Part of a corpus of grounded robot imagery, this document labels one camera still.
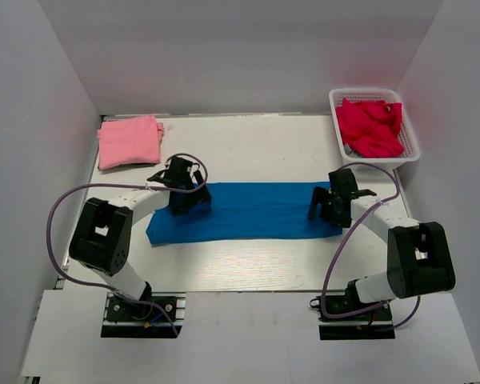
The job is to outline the blue polo shirt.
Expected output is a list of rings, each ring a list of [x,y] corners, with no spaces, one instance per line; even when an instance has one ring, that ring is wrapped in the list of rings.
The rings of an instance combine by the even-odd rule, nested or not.
[[[314,239],[342,229],[307,219],[312,193],[328,182],[220,182],[207,185],[210,204],[172,215],[155,211],[146,228],[152,246],[249,239]]]

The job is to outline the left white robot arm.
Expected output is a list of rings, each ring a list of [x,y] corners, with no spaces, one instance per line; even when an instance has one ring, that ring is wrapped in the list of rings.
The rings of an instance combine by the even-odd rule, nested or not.
[[[89,198],[70,241],[69,256],[125,300],[146,301],[152,294],[149,283],[128,262],[134,225],[157,210],[168,207],[178,215],[211,201],[207,172],[185,167],[168,175],[158,172],[143,188],[110,200]]]

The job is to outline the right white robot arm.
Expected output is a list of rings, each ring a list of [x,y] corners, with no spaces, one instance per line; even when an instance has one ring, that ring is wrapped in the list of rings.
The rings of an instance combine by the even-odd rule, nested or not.
[[[456,284],[446,233],[438,222],[419,222],[400,214],[371,190],[314,188],[308,218],[340,229],[344,239],[364,226],[387,246],[385,271],[348,283],[343,300],[334,304],[321,294],[327,318],[359,316],[390,301],[447,292]]]

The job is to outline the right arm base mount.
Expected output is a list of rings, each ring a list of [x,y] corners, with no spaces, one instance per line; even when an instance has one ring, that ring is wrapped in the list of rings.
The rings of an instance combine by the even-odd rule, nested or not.
[[[348,318],[328,318],[320,309],[319,296],[310,300],[310,308],[318,312],[321,341],[367,341],[395,339],[393,317],[388,305]]]

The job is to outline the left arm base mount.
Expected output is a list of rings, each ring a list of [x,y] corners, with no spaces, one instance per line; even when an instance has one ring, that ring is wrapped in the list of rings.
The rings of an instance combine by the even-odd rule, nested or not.
[[[168,314],[177,332],[183,326],[186,296],[153,294],[152,301]],[[102,338],[172,339],[177,335],[162,312],[152,306],[139,306],[108,294],[101,328]]]

